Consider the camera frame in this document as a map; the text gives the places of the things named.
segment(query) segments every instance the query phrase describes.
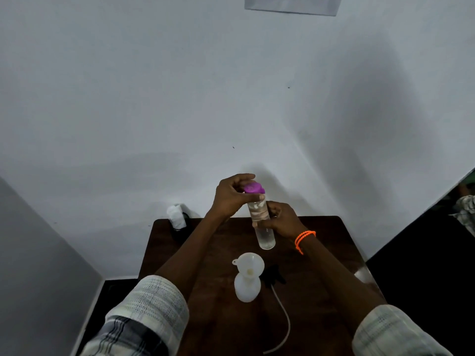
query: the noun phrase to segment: wooden table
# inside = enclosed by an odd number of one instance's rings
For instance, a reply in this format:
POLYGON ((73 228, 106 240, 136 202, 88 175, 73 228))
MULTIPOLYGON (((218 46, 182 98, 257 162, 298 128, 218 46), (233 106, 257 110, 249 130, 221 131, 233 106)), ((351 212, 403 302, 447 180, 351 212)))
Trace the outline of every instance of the wooden table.
MULTIPOLYGON (((317 231, 323 244, 352 272, 366 265, 337 216, 301 217, 317 231)), ((196 226, 200 219, 192 219, 196 226)), ((171 239, 168 220, 156 220, 143 258, 140 278, 155 273, 179 248, 171 239)), ((266 267, 278 264, 286 285, 275 290, 287 310, 291 331, 274 355, 352 355, 351 336, 333 307, 311 263, 292 243, 276 235, 272 250, 259 248, 250 218, 231 218, 210 242, 188 301, 190 321, 179 355, 262 355, 278 345, 287 333, 286 317, 272 290, 262 285, 258 297, 240 302, 234 292, 236 266, 245 252, 259 254, 266 267)), ((371 287, 378 290, 370 276, 371 287)))

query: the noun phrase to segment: plastic bottle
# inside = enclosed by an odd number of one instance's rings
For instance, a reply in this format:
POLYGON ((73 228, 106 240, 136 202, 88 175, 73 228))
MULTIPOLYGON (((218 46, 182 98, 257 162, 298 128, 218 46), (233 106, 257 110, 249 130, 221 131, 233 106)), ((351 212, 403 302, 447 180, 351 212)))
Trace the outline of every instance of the plastic bottle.
MULTIPOLYGON (((264 188, 258 182, 253 182, 244 186, 244 192, 247 194, 265 194, 264 188)), ((258 202, 249 202, 247 207, 249 207, 252 221, 270 219, 265 199, 258 202)), ((276 245, 276 239, 274 238, 274 231, 272 231, 272 229, 256 228, 256 236, 258 237, 261 249, 270 250, 276 245)))

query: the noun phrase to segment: purple bottle cap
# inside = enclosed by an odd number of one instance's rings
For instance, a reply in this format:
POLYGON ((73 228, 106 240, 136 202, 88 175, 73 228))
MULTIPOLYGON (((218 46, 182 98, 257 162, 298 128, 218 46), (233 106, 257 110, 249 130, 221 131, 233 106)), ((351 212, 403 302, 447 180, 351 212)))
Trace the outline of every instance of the purple bottle cap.
POLYGON ((244 192, 247 194, 265 194, 265 190, 258 182, 252 182, 244 186, 244 192))

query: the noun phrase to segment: wire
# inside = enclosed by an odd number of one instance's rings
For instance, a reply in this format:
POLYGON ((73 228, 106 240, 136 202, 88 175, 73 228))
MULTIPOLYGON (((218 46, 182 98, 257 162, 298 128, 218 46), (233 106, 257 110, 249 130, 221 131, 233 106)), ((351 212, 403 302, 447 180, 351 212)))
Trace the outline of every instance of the wire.
POLYGON ((284 339, 282 340, 282 342, 280 344, 278 344, 276 347, 274 347, 272 350, 269 350, 269 351, 264 351, 264 354, 269 354, 271 352, 274 352, 274 351, 277 351, 279 348, 282 347, 282 345, 287 341, 287 338, 289 337, 289 334, 290 334, 290 318, 289 318, 289 315, 287 314, 287 311, 285 311, 284 309, 284 306, 282 305, 282 302, 280 302, 280 299, 279 297, 277 296, 276 294, 276 290, 274 290, 274 287, 273 285, 270 285, 270 287, 272 288, 272 291, 274 292, 274 295, 276 296, 276 299, 277 299, 277 302, 279 303, 279 305, 282 307, 282 310, 284 310, 284 313, 285 313, 285 317, 287 317, 287 322, 289 324, 289 329, 287 330, 287 335, 285 335, 284 339))

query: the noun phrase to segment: orange bracelet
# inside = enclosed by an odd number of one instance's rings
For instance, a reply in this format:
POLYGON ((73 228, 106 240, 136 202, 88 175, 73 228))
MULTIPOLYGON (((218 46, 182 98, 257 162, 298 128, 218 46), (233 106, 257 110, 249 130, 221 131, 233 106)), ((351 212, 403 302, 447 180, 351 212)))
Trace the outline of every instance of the orange bracelet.
POLYGON ((300 235, 297 236, 295 239, 295 248, 303 255, 304 253, 302 252, 302 249, 299 247, 300 241, 305 239, 308 235, 313 233, 313 235, 316 237, 316 232, 315 231, 304 231, 300 235))

